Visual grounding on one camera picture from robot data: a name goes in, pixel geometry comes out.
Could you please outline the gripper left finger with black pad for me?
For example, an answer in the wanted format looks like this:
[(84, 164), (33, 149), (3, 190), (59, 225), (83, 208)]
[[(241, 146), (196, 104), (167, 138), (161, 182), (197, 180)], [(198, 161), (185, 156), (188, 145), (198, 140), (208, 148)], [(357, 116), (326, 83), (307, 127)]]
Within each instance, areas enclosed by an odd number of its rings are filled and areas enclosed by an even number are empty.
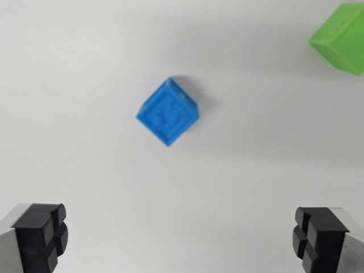
[(68, 243), (64, 204), (20, 203), (1, 220), (1, 272), (54, 272)]

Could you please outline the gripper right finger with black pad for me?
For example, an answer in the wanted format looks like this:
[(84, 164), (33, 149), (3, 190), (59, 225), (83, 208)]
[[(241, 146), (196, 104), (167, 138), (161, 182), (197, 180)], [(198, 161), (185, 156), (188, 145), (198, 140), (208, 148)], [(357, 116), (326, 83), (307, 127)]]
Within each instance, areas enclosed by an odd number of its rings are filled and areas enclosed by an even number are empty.
[(292, 244), (305, 272), (363, 272), (363, 228), (339, 207), (298, 207)]

